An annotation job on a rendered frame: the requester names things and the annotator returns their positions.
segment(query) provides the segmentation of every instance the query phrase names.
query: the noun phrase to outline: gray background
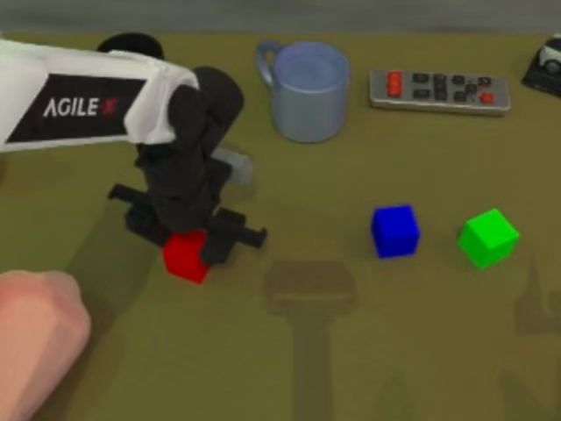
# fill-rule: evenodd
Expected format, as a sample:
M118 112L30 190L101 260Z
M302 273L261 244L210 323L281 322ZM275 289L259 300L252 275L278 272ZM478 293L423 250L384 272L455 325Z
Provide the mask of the gray background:
M1 0L0 30L561 32L561 0Z

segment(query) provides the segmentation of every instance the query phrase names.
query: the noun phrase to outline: brown table surface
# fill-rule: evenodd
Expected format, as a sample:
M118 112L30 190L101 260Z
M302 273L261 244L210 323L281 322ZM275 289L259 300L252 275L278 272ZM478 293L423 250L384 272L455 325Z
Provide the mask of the brown table surface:
M93 48L103 35L14 38ZM320 39L348 55L348 117L336 138L301 146L275 132L252 60L264 38ZM169 60L221 68L243 87L246 109L225 144L253 157L255 180L229 186L224 204L270 237L258 252L238 246L196 287L168 275L159 251L125 231L125 206L105 199L114 182L143 186L130 145L8 156L0 270L69 271L95 325L36 419L559 417L561 103L519 83L543 39L162 36ZM370 68L504 75L513 109L506 118L375 111ZM377 260L373 208L403 202L423 230L418 253ZM521 241L479 271L456 234L493 207Z

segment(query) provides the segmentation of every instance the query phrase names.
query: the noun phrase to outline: mug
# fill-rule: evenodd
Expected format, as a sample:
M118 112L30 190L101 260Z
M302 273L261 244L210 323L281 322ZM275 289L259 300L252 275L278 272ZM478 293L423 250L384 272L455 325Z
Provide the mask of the mug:
M273 55L273 64L267 55ZM277 41L257 45L255 61L271 90L273 121L285 137L316 143L333 137L346 114L349 62L323 42Z

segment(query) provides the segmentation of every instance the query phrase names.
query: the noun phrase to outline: blue cube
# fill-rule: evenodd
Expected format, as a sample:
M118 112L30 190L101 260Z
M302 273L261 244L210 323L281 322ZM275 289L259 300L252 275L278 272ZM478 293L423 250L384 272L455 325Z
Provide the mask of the blue cube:
M381 259L415 254L421 237L413 207L408 204L377 208L370 232Z

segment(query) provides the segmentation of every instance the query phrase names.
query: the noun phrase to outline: remote control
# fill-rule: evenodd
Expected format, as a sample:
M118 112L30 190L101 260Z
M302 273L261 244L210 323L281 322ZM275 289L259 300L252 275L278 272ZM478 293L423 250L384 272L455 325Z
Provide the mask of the remote control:
M395 110L504 116L510 110L510 94L502 77L371 70L370 105Z

